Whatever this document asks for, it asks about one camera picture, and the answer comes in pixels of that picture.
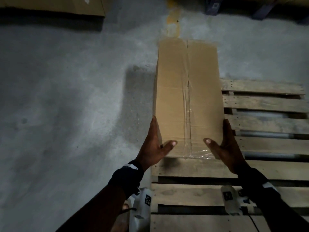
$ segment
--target wooden slat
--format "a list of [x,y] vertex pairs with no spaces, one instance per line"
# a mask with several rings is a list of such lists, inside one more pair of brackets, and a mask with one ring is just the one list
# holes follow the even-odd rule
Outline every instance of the wooden slat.
[[231,80],[220,78],[222,90],[236,92],[257,92],[272,94],[295,94],[304,95],[305,91],[301,85],[276,83],[272,81],[256,80]]
[[[259,231],[270,232],[263,216],[251,216]],[[249,216],[151,215],[151,232],[257,232]]]
[[241,151],[309,155],[309,140],[235,137]]
[[309,113],[308,102],[301,99],[222,95],[225,108]]
[[273,133],[309,134],[309,120],[277,117],[225,115],[232,129]]
[[[247,163],[272,180],[309,181],[309,163],[248,160]],[[236,178],[221,160],[164,158],[152,167],[152,175],[171,177]]]
[[[221,194],[222,186],[151,184],[154,191],[154,204],[181,206],[224,206]],[[290,207],[309,207],[309,187],[276,187],[281,198]],[[241,206],[256,206],[254,203],[242,203]]]

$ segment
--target qr code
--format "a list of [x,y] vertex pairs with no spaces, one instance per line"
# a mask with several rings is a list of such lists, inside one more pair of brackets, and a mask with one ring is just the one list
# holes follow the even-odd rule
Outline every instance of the qr code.
[[145,204],[147,204],[147,205],[150,207],[150,204],[151,204],[151,197],[150,197],[149,195],[146,195]]

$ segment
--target hand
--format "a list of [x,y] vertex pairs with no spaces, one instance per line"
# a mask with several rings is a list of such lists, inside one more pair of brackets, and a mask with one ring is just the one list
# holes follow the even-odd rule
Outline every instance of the hand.
[[243,167],[249,167],[235,140],[228,119],[223,120],[223,141],[221,146],[210,138],[205,138],[204,142],[212,153],[220,157],[232,173],[237,174]]
[[146,171],[149,167],[157,164],[163,159],[176,144],[177,141],[169,141],[163,148],[160,148],[157,118],[153,116],[148,135],[135,160],[138,161],[142,165],[143,170]]

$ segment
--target gray floor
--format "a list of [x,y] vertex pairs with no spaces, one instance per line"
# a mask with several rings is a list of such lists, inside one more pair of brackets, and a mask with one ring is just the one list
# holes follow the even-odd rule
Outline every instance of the gray floor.
[[[308,27],[201,10],[182,8],[180,36],[216,41],[221,77],[309,92]],[[0,19],[1,231],[56,230],[135,158],[167,16],[166,0],[115,0],[102,31],[83,20]]]

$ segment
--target person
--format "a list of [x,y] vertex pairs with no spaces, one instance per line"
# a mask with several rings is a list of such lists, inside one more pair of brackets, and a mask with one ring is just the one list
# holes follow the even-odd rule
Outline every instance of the person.
[[[156,117],[153,116],[148,135],[135,160],[116,170],[106,187],[69,218],[57,232],[111,230],[125,200],[138,190],[144,172],[157,164],[177,144],[174,140],[161,147],[157,127]],[[210,138],[205,138],[204,142],[232,173],[238,175],[243,190],[261,209],[272,232],[309,231],[309,223],[281,199],[264,175],[245,161],[227,119],[223,121],[222,145],[219,146]]]

